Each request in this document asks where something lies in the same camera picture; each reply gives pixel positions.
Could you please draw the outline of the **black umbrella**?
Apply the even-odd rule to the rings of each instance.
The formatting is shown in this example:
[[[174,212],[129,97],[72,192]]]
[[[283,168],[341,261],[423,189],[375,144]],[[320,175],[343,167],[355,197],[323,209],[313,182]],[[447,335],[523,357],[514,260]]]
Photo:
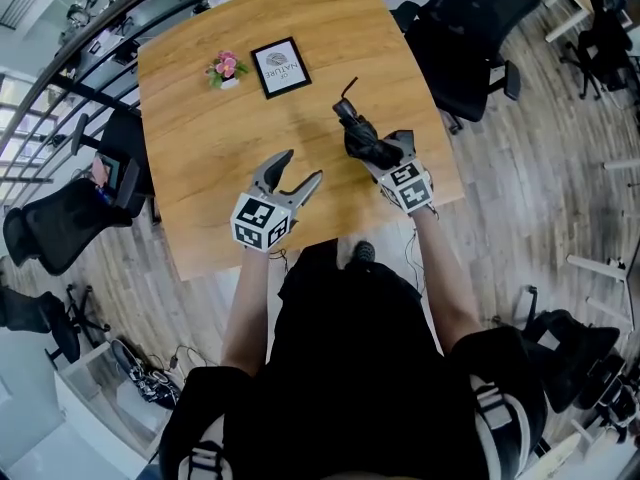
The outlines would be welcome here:
[[[347,91],[357,82],[354,77],[341,93],[340,100],[332,106],[344,128],[344,145],[347,154],[361,161],[369,161],[386,171],[395,167],[393,150],[389,146],[389,134],[380,139],[373,124],[359,114],[349,99]]]

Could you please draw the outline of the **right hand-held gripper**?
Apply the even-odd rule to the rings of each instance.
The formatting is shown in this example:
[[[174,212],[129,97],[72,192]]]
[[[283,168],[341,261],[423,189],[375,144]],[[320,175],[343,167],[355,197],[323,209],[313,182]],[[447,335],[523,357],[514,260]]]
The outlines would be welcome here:
[[[406,214],[424,207],[435,212],[432,178],[416,159],[414,132],[396,130],[390,133],[389,146],[393,150],[394,165],[400,167],[386,172],[369,161],[362,161],[382,195]]]

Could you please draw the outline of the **person's grey shoe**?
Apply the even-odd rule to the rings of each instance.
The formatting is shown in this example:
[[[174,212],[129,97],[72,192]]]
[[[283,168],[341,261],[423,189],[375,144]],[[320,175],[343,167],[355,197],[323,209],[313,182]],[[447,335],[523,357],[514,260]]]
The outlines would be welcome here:
[[[360,240],[353,248],[350,263],[372,263],[376,260],[376,250],[372,243]]]

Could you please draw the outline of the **white low cabinet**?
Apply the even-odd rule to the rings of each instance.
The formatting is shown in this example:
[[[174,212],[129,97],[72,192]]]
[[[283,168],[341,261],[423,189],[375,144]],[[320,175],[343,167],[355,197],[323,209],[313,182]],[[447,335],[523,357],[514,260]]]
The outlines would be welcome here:
[[[69,366],[54,370],[65,421],[126,478],[153,460],[170,411],[143,399],[104,342]]]

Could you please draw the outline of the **pink flowers in white pot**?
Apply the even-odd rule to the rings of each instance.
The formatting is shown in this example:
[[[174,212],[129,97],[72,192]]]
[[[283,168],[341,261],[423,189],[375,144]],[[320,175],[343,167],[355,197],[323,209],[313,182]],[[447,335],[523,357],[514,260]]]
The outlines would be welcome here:
[[[224,90],[236,86],[239,79],[248,73],[248,66],[228,50],[219,51],[205,69],[209,86]]]

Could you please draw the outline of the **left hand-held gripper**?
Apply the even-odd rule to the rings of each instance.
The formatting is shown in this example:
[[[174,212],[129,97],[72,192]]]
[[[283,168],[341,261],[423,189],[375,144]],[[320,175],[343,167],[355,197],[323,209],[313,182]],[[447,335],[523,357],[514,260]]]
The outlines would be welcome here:
[[[290,233],[297,208],[304,206],[323,179],[318,170],[292,191],[276,191],[293,149],[274,154],[254,172],[251,186],[242,192],[231,216],[233,239],[247,248],[269,252]]]

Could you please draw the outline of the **person's left forearm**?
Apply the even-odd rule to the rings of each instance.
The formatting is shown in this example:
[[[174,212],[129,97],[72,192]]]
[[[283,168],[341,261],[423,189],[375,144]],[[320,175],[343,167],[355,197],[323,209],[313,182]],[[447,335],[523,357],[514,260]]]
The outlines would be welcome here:
[[[269,255],[245,249],[223,338],[221,364],[254,377],[268,349]]]

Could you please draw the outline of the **wooden table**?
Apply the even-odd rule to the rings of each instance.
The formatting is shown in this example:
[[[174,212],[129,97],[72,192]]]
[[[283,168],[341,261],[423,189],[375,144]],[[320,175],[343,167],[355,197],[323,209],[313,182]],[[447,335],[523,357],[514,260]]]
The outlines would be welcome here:
[[[256,72],[228,90],[205,76],[218,52],[252,52],[292,38],[309,85],[274,98]],[[348,157],[333,105],[347,96],[380,135],[412,130],[443,205],[463,187],[441,116],[383,0],[233,0],[191,18],[138,55],[140,109],[156,198],[179,277],[237,266],[237,198],[256,168],[292,150],[281,187],[314,171],[322,182],[282,242],[294,251],[400,217],[364,166]]]

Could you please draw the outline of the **black framed picture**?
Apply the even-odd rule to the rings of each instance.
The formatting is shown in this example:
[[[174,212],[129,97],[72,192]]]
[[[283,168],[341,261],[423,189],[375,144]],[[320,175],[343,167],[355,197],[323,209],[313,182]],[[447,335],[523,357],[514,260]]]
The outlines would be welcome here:
[[[267,99],[312,83],[293,37],[287,37],[250,52]]]

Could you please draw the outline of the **black metal railing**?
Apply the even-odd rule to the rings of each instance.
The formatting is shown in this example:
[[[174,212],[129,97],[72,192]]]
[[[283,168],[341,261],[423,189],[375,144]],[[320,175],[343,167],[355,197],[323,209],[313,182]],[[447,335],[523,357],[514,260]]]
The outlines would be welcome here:
[[[121,108],[139,112],[138,50],[161,32],[231,0],[109,0],[97,14],[73,4],[60,46],[34,81],[0,70],[0,206],[24,203],[87,167],[71,132],[82,114],[92,137]]]

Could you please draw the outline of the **person's black clothing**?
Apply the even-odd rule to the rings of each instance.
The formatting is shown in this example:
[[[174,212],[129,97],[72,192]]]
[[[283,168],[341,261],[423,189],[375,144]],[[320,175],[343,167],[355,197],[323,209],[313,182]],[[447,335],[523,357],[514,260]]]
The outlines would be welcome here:
[[[518,331],[436,348],[420,294],[376,262],[337,265],[335,241],[303,250],[280,290],[257,374],[196,368],[160,444],[163,480],[323,480],[369,473],[511,480],[547,403]]]

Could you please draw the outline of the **black swivel office chair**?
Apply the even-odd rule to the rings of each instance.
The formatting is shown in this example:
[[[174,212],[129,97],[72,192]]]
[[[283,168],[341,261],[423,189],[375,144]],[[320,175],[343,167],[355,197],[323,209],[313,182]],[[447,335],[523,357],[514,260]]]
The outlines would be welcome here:
[[[578,93],[581,100],[587,97],[590,87],[594,89],[595,100],[601,99],[601,88],[609,93],[628,89],[632,105],[640,107],[640,76],[628,55],[632,41],[617,14],[604,1],[590,0],[595,11],[592,26],[579,33],[576,45],[565,44],[559,62],[577,68],[582,74]]]

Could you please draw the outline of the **black bag on chair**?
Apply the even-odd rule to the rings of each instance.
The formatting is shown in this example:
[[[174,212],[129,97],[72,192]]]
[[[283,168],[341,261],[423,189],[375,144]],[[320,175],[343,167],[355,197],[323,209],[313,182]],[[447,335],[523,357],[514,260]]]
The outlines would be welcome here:
[[[566,310],[529,318],[521,335],[556,413],[596,406],[625,365],[615,348],[618,328],[586,326]]]

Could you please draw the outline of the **black mesh office chair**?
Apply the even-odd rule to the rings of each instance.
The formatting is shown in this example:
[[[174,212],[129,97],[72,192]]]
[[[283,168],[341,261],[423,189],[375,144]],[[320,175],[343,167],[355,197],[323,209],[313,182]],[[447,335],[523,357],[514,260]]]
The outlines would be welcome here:
[[[482,119],[488,96],[519,99],[518,67],[500,54],[512,29],[541,0],[429,0],[393,11],[439,110],[456,134],[462,122]]]

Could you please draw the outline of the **person's right forearm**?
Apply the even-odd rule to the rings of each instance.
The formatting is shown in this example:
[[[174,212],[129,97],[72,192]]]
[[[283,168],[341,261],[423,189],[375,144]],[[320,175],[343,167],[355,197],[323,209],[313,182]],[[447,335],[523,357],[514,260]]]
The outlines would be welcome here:
[[[423,207],[411,213],[421,251],[429,307],[445,354],[463,337],[483,330],[468,274],[462,269],[438,217]]]

